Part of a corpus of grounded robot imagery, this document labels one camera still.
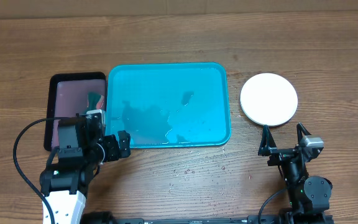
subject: black cable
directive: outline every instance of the black cable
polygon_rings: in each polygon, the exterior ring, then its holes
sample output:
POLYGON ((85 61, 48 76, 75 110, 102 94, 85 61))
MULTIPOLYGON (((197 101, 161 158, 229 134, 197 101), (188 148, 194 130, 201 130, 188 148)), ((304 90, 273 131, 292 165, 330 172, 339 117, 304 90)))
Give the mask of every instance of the black cable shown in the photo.
POLYGON ((100 172, 100 165, 98 165, 98 169, 96 170, 96 173, 93 174, 93 178, 95 178, 100 172))
POLYGON ((20 138, 23 136, 23 134, 29 129, 31 128, 33 125, 41 123, 43 121, 52 121, 52 120, 56 120, 56 119, 67 119, 67 118, 43 118, 43 119, 39 119, 38 121, 34 121, 33 123, 27 125, 21 132, 20 134, 17 136, 15 144, 13 145, 13 163, 15 164, 15 167, 17 169, 17 172, 20 174, 20 176, 23 178, 23 180, 31 187, 31 189, 41 198, 41 200, 44 202, 46 208, 48 209, 49 212, 49 217, 50 217, 50 223, 51 224, 55 224, 55 217, 53 217, 53 212, 52 209, 47 201, 47 199, 41 194, 41 192, 34 186, 34 184, 32 184, 32 182, 24 175, 22 169, 20 169, 19 164, 17 163, 17 157, 16 157, 16 151, 17 151, 17 145, 19 144, 19 140, 20 138))
MULTIPOLYGON (((303 173, 305 171, 305 163, 304 163, 304 160, 303 160, 303 152, 302 150, 299 151, 299 156, 301 157, 301 164, 302 164, 302 170, 301 170, 301 175, 299 176, 298 180, 296 180, 296 182, 292 183, 291 185, 289 185, 288 187, 284 188, 284 189, 281 189, 279 190, 278 192, 275 192, 272 196, 270 196, 266 201, 265 203, 263 203, 263 205, 261 206, 260 210, 259 210, 259 213, 258 213, 258 224, 262 224, 262 212, 265 208, 265 206, 269 203, 269 201, 271 201, 274 197, 278 196, 279 194, 285 192, 286 190, 288 190, 289 188, 295 186, 299 181, 301 181, 302 177, 303 177, 303 173)), ((278 166, 278 170, 280 171, 280 175, 281 177, 283 178, 283 174, 281 172, 281 168, 280 166, 278 166)))
POLYGON ((278 192, 275 192, 272 196, 270 196, 265 203, 261 206, 261 208, 259 209, 259 213, 258 213, 258 224, 262 224, 262 212, 265 208, 265 206, 269 203, 269 201, 271 201, 274 197, 278 196, 279 194, 285 192, 286 190, 288 190, 289 187, 286 187, 284 189, 279 190, 278 192))
POLYGON ((47 167, 52 165, 53 159, 55 158, 55 155, 56 155, 56 152, 57 152, 58 149, 59 149, 59 147, 56 146, 56 147, 54 147, 52 149, 52 151, 50 151, 50 154, 49 154, 49 157, 48 157, 48 160, 47 160, 47 165, 46 165, 47 167))

